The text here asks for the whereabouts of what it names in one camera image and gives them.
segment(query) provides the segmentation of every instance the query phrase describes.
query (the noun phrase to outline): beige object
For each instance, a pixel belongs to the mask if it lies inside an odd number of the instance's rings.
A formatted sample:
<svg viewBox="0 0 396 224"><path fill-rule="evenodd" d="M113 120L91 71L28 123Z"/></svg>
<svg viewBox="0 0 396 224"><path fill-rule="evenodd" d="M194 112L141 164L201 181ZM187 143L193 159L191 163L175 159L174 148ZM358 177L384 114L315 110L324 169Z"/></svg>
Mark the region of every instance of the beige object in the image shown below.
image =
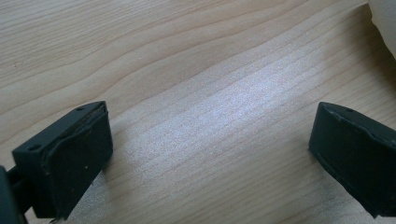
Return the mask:
<svg viewBox="0 0 396 224"><path fill-rule="evenodd" d="M396 0L369 0L373 23L396 58Z"/></svg>
<svg viewBox="0 0 396 224"><path fill-rule="evenodd" d="M0 164L70 109L106 100L113 158L58 224L394 223L373 219L308 151L319 101L396 128L396 62L367 44L382 42L368 9L0 1Z"/></svg>

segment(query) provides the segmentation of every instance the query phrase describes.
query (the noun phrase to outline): white object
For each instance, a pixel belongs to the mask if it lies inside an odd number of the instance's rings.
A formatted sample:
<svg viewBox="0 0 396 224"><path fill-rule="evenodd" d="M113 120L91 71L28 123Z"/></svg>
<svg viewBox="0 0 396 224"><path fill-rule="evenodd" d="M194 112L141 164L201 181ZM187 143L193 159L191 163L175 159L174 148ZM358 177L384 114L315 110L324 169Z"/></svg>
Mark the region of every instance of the white object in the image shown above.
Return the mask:
<svg viewBox="0 0 396 224"><path fill-rule="evenodd" d="M373 23L396 59L396 0L369 0Z"/></svg>

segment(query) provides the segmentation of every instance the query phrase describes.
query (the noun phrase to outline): light wood tabletop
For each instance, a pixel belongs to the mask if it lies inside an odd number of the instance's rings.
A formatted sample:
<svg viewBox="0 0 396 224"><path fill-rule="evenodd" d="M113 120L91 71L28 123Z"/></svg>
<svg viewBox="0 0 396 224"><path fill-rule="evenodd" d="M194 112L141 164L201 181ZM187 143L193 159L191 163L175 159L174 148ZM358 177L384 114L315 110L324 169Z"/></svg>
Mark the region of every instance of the light wood tabletop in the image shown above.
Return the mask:
<svg viewBox="0 0 396 224"><path fill-rule="evenodd" d="M396 221L308 151L320 101L396 128L366 1L1 1L0 164L102 100L114 154L64 223Z"/></svg>

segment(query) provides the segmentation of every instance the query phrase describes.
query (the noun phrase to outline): wood grain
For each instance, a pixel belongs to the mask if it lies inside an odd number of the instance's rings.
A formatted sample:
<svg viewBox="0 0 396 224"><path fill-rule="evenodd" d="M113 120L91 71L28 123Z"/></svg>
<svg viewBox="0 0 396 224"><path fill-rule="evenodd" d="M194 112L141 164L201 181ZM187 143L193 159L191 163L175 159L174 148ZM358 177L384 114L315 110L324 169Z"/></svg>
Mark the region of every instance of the wood grain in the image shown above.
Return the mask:
<svg viewBox="0 0 396 224"><path fill-rule="evenodd" d="M396 128L396 62L363 0L1 1L0 49L7 169L107 101L114 156L65 223L395 221L307 150L319 101Z"/></svg>

